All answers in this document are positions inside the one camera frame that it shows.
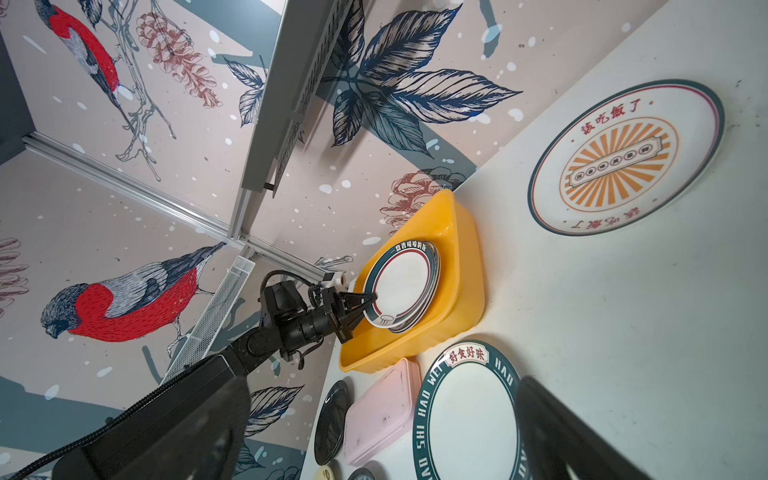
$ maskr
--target plate with orange sunburst pattern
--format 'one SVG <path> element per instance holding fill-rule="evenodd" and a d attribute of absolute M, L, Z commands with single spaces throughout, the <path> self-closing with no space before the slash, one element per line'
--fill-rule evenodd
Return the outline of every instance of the plate with orange sunburst pattern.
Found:
<path fill-rule="evenodd" d="M 706 167 L 723 136 L 717 95 L 685 80 L 619 92 L 571 122 L 541 156 L 528 206 L 547 230 L 615 230 L 674 199 Z"/>

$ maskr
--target orange sunburst design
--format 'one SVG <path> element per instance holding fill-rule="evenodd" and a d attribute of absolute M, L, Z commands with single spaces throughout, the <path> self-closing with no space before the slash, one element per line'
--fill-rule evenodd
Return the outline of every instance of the orange sunburst design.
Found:
<path fill-rule="evenodd" d="M 649 141 L 655 142 L 657 148 L 660 145 L 660 152 L 637 161 L 640 157 L 636 150 Z M 615 124 L 585 141 L 566 163 L 561 175 L 561 198 L 570 208 L 584 212 L 625 204 L 664 176 L 674 161 L 677 145 L 675 128 L 660 118 L 633 118 Z M 629 159 L 624 157 L 628 151 L 634 152 Z M 611 157 L 617 152 L 622 157 Z"/>

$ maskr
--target yellow container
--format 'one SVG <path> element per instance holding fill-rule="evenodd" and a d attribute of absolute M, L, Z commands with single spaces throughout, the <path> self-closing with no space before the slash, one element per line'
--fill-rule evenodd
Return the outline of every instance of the yellow container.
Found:
<path fill-rule="evenodd" d="M 361 293 L 376 260 L 396 243 L 427 240 L 440 252 L 440 280 L 432 303 L 408 332 L 395 334 L 363 320 L 354 338 L 341 346 L 339 368 L 373 373 L 402 357 L 417 355 L 472 328 L 485 308 L 482 258 L 475 221 L 442 190 L 385 243 L 360 272 L 354 291 Z"/>

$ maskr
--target bird's head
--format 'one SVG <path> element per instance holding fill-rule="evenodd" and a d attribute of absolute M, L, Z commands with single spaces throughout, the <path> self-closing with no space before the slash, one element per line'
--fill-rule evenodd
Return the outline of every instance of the bird's head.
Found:
<path fill-rule="evenodd" d="M 51 17 L 56 15 L 56 9 L 48 0 L 35 0 L 35 8 L 38 10 L 40 19 L 50 28 Z"/>
<path fill-rule="evenodd" d="M 48 335 L 58 338 L 65 330 L 76 329 L 83 323 L 74 305 L 87 288 L 87 283 L 68 286 L 45 306 L 40 324 Z"/>

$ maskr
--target pink plastic container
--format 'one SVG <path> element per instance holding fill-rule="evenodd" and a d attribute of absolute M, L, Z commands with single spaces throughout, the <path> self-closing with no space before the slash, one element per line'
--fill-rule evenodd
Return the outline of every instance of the pink plastic container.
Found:
<path fill-rule="evenodd" d="M 398 361 L 346 413 L 344 457 L 361 467 L 409 432 L 422 377 L 419 364 Z"/>

